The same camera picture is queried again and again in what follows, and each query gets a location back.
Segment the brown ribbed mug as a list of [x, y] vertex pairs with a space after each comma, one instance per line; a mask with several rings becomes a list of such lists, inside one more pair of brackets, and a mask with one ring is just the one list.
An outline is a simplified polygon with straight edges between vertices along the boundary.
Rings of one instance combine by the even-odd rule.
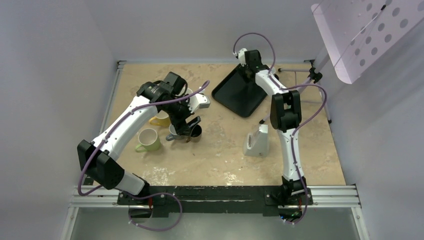
[[202, 127], [200, 125], [195, 125], [192, 130], [190, 135], [187, 137], [186, 142], [193, 142], [193, 143], [198, 143], [201, 138], [202, 138]]

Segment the small blue-grey mug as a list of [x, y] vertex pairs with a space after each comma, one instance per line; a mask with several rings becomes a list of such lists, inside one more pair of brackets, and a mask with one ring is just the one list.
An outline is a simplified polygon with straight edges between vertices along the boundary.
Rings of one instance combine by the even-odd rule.
[[169, 130], [169, 134], [165, 137], [165, 140], [170, 142], [170, 141], [174, 141], [174, 140], [181, 140], [183, 138], [183, 136], [178, 135], [175, 127], [171, 124], [168, 128]]

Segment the yellow mug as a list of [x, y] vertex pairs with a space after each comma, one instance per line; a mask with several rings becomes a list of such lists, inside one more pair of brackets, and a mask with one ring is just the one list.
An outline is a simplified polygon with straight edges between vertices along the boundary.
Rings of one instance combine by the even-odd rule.
[[158, 113], [156, 116], [152, 117], [148, 122], [150, 125], [166, 128], [171, 125], [170, 117], [166, 112]]

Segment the green mug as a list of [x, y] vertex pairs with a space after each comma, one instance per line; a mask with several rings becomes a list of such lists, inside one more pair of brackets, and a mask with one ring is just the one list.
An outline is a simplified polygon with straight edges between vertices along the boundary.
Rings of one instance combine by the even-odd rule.
[[138, 145], [135, 147], [137, 153], [154, 152], [161, 148], [158, 132], [153, 128], [146, 128], [138, 134]]

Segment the grey-blue ceramic mug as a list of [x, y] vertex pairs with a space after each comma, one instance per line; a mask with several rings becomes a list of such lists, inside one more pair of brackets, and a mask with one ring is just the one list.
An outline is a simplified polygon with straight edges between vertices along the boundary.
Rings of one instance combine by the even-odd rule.
[[193, 91], [190, 88], [187, 88], [183, 94], [184, 97], [186, 97], [185, 101], [188, 101], [191, 97], [191, 94]]

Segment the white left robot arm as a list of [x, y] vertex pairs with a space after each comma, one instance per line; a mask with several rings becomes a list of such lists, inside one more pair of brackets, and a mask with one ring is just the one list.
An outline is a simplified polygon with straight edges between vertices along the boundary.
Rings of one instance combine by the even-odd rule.
[[187, 93], [187, 81], [169, 72], [164, 80], [142, 84], [129, 106], [106, 130], [93, 140], [83, 139], [77, 145], [81, 168], [79, 195], [85, 196], [81, 187], [84, 176], [88, 176], [107, 190], [117, 189], [129, 194], [138, 205], [146, 203], [149, 183], [124, 170], [118, 158], [136, 132], [160, 112], [168, 114], [177, 135], [189, 136], [194, 122], [187, 122], [187, 118], [196, 110], [210, 106], [210, 99], [201, 93], [209, 83], [206, 81], [198, 90]]

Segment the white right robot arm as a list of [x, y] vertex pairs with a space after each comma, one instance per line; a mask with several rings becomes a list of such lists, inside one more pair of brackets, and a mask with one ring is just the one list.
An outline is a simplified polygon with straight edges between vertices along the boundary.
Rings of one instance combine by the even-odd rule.
[[280, 83], [272, 70], [262, 63], [258, 50], [243, 48], [237, 55], [247, 79], [271, 97], [269, 120], [278, 134], [283, 158], [282, 185], [277, 197], [292, 204], [307, 191], [301, 162], [297, 159], [300, 156], [298, 127], [302, 121], [300, 94]]

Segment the black plastic tray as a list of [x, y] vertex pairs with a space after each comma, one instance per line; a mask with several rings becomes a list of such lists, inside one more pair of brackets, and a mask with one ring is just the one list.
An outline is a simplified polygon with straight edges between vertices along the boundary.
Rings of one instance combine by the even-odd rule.
[[245, 67], [238, 64], [211, 92], [214, 100], [247, 118], [267, 97], [267, 93], [245, 75]]

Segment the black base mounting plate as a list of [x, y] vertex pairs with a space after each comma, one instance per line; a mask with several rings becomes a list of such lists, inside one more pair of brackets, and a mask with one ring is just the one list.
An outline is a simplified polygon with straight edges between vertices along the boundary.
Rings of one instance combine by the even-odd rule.
[[135, 199], [119, 193], [117, 204], [146, 207], [154, 218], [170, 213], [261, 214], [264, 217], [301, 216], [301, 207], [313, 204], [312, 193], [281, 199], [279, 185], [254, 186], [151, 186], [148, 199]]

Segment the white metronome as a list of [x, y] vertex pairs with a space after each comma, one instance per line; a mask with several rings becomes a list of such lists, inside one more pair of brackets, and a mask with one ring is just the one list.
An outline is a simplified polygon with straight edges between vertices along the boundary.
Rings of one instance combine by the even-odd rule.
[[265, 158], [269, 153], [269, 128], [267, 124], [259, 124], [249, 132], [243, 143], [243, 154], [248, 157]]

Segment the perforated music stand desk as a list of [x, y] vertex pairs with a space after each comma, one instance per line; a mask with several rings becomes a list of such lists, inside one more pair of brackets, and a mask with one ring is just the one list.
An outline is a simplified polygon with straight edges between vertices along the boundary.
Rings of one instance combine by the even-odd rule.
[[333, 69], [346, 84], [424, 20], [423, 0], [321, 0], [310, 9]]

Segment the aluminium frame rail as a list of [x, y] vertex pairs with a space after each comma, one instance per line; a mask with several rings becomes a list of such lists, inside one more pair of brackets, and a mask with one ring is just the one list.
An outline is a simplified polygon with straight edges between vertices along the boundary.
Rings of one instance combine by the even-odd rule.
[[357, 188], [309, 188], [278, 205], [276, 186], [154, 186], [153, 204], [117, 190], [74, 193], [62, 240], [368, 240]]

